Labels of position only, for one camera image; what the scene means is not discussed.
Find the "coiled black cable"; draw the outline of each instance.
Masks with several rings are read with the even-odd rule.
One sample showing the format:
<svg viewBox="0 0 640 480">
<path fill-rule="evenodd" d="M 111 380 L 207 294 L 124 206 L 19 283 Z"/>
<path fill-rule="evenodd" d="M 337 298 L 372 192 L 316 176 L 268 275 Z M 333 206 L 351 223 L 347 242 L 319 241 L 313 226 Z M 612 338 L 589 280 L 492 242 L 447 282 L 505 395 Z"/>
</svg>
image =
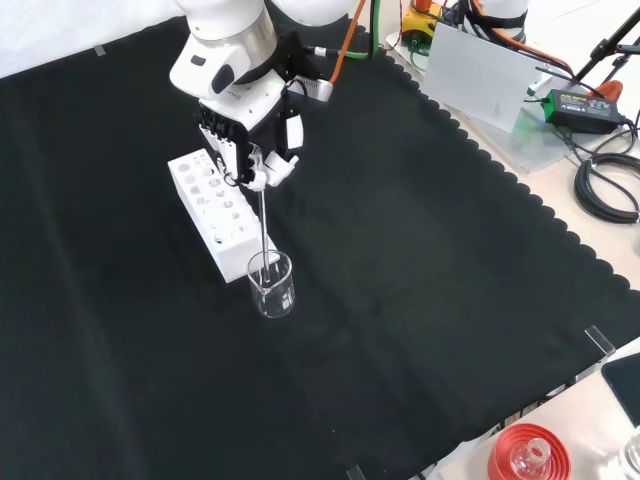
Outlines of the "coiled black cable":
<svg viewBox="0 0 640 480">
<path fill-rule="evenodd" d="M 623 186 L 618 185 L 594 170 L 595 167 L 600 165 L 617 165 L 623 168 L 630 168 L 640 174 L 640 162 L 631 155 L 624 153 L 601 153 L 594 155 L 591 160 L 583 162 L 580 165 L 578 173 L 576 174 L 574 192 L 580 205 L 594 217 L 606 222 L 630 224 L 640 221 L 640 205 L 638 205 L 638 201 Z M 593 190 L 590 179 L 591 175 L 615 186 L 631 200 L 635 210 L 619 210 L 604 203 Z"/>
<path fill-rule="evenodd" d="M 628 155 L 627 152 L 631 151 L 635 140 L 638 137 L 638 130 L 635 124 L 631 121 L 625 123 L 629 130 L 618 133 L 614 137 L 610 138 L 593 152 L 577 145 L 573 139 L 569 136 L 563 135 L 565 141 L 568 141 L 569 146 L 572 148 L 574 154 L 580 160 L 581 164 L 578 168 L 578 173 L 574 181 L 574 193 L 576 199 L 587 212 L 600 220 L 604 220 L 610 223 L 618 224 L 633 224 L 640 223 L 640 205 L 635 197 L 622 185 L 614 182 L 613 180 L 605 177 L 597 171 L 599 166 L 603 165 L 615 165 L 621 168 L 631 169 L 640 175 L 640 159 Z M 623 153 L 599 153 L 599 151 L 615 138 L 618 138 L 624 134 L 631 134 L 631 145 Z M 580 157 L 578 149 L 587 153 L 591 153 L 591 157 L 587 160 Z M 633 204 L 633 211 L 619 210 L 617 208 L 607 205 L 593 189 L 591 184 L 591 175 L 604 180 L 605 182 L 613 185 L 620 190 Z"/>
</svg>

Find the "power adapter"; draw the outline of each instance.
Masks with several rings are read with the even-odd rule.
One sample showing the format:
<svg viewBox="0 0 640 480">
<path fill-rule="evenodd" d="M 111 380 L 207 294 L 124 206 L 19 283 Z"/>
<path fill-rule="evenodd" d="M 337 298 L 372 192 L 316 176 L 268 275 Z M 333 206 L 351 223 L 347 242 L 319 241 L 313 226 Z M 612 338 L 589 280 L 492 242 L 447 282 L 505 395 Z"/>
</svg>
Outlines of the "power adapter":
<svg viewBox="0 0 640 480">
<path fill-rule="evenodd" d="M 616 102 L 564 90 L 551 90 L 542 108 L 547 123 L 574 132 L 611 133 L 624 121 Z"/>
</svg>

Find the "black cloth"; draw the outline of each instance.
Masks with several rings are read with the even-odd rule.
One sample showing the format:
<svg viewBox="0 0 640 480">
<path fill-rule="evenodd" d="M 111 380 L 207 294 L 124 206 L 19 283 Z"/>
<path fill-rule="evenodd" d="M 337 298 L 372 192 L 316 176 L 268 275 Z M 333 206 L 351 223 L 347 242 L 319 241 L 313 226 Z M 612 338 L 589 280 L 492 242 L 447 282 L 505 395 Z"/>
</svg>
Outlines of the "black cloth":
<svg viewBox="0 0 640 480">
<path fill-rule="evenodd" d="M 186 36 L 0 81 L 2 478 L 405 480 L 596 361 L 585 328 L 640 334 L 638 293 L 385 57 L 302 102 L 268 194 L 297 305 L 261 318 L 166 165 L 204 143 Z"/>
</svg>

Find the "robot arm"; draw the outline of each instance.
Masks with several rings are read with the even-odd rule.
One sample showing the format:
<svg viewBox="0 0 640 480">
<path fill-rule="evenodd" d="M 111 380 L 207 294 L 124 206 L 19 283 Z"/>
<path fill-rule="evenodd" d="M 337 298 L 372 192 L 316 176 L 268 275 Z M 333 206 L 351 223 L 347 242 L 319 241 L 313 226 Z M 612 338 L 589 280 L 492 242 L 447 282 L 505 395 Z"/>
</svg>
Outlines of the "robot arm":
<svg viewBox="0 0 640 480">
<path fill-rule="evenodd" d="M 274 3 L 297 22 L 320 26 L 345 15 L 356 1 Z M 255 155 L 249 155 L 252 149 L 248 143 L 248 133 L 274 111 L 287 88 L 286 81 L 293 78 L 283 79 L 273 70 L 282 55 L 264 0 L 176 2 L 185 12 L 191 35 L 171 70 L 171 82 L 200 100 L 200 127 L 222 157 L 226 178 L 252 190 L 261 190 L 267 183 L 277 186 L 291 173 L 298 158 L 279 151 L 272 152 L 264 163 L 261 158 L 256 161 Z M 289 119 L 289 113 L 281 112 L 279 120 L 288 134 L 300 139 L 293 142 L 300 146 L 302 123 L 299 118 Z"/>
</svg>

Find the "glass beaker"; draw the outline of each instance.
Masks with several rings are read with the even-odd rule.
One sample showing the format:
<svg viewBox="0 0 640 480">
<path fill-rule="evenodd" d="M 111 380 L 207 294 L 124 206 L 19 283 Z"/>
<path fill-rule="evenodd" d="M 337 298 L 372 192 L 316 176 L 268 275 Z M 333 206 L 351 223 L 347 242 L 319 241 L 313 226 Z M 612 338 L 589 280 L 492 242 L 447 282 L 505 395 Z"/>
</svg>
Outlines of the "glass beaker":
<svg viewBox="0 0 640 480">
<path fill-rule="evenodd" d="M 620 450 L 617 460 L 624 478 L 640 479 L 640 427 L 635 430 L 627 445 Z"/>
<path fill-rule="evenodd" d="M 265 278 L 265 263 L 269 264 L 268 279 Z M 251 282 L 251 297 L 265 317 L 284 317 L 293 310 L 296 295 L 292 270 L 291 259 L 277 250 L 257 253 L 249 260 L 247 276 Z"/>
<path fill-rule="evenodd" d="M 511 452 L 511 468 L 522 480 L 545 480 L 551 471 L 551 446 L 542 438 L 522 442 Z"/>
</svg>

